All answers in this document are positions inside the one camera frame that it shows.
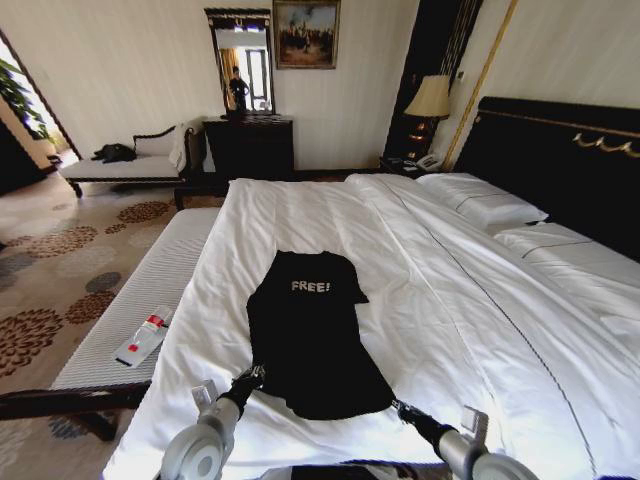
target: black headboard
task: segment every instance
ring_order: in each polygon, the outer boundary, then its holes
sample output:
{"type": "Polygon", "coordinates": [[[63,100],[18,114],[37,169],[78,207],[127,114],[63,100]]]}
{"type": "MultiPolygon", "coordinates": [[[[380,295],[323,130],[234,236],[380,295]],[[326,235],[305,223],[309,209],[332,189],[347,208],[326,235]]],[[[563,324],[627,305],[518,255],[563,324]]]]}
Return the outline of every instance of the black headboard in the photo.
{"type": "Polygon", "coordinates": [[[484,97],[454,171],[640,261],[640,110],[484,97]]]}

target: wall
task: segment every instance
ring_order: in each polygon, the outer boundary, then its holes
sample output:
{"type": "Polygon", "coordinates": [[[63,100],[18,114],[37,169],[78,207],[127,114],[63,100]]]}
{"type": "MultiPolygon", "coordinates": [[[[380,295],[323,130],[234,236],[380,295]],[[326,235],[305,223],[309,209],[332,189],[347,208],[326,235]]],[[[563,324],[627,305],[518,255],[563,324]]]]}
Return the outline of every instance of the wall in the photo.
{"type": "MultiPolygon", "coordinates": [[[[300,169],[377,165],[418,0],[342,0],[336,70],[275,70],[300,169]]],[[[0,26],[83,156],[224,113],[205,7],[268,0],[3,0],[0,26]]]]}
{"type": "Polygon", "coordinates": [[[16,114],[13,113],[9,104],[0,97],[0,120],[7,126],[9,131],[20,142],[38,168],[47,168],[51,162],[47,158],[48,153],[55,153],[48,140],[36,141],[31,138],[29,132],[22,125],[16,114]]]}
{"type": "MultiPolygon", "coordinates": [[[[446,154],[509,0],[484,0],[433,150],[446,154]]],[[[640,2],[519,0],[477,100],[531,98],[640,108],[640,2]]],[[[476,106],[453,152],[457,158],[476,106]]]]}

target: green plant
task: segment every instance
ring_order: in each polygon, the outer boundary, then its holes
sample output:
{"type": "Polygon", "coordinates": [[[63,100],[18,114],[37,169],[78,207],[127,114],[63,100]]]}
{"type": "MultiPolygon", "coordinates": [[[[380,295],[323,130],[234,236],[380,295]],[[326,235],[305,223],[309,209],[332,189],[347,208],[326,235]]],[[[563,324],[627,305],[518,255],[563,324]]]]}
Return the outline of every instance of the green plant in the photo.
{"type": "Polygon", "coordinates": [[[27,90],[15,81],[11,75],[12,72],[23,74],[13,65],[0,59],[0,95],[2,95],[35,140],[48,139],[49,132],[47,132],[42,115],[32,108],[31,102],[25,96],[27,90]],[[30,121],[37,123],[38,126],[35,130],[30,125],[30,121]]]}

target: robotic arm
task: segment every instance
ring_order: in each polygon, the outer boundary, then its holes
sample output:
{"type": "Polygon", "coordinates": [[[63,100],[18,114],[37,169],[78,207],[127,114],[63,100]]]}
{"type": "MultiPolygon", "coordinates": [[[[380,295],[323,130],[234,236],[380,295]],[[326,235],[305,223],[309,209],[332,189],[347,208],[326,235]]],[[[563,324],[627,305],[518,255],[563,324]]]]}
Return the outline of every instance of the robotic arm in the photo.
{"type": "Polygon", "coordinates": [[[233,380],[231,389],[219,397],[212,380],[195,387],[192,393],[200,410],[198,422],[171,440],[156,480],[218,480],[233,450],[233,432],[247,399],[263,382],[264,368],[254,366],[233,380]]]}
{"type": "MultiPolygon", "coordinates": [[[[233,432],[251,392],[264,382],[264,368],[254,366],[233,381],[231,389],[217,397],[213,381],[193,389],[200,415],[171,441],[156,480],[219,480],[233,449],[233,432]]],[[[398,417],[413,425],[459,480],[538,480],[524,465],[489,453],[484,442],[460,434],[451,425],[438,423],[419,409],[399,400],[392,406],[398,417]]]]}

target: dark wooden dresser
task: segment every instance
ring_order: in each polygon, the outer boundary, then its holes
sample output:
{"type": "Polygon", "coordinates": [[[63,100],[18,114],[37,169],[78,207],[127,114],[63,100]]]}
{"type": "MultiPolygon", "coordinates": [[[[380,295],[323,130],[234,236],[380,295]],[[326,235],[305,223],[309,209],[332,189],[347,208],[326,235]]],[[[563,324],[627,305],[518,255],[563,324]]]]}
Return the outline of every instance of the dark wooden dresser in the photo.
{"type": "Polygon", "coordinates": [[[293,119],[282,115],[247,115],[204,122],[216,173],[290,180],[293,176],[293,119]]]}

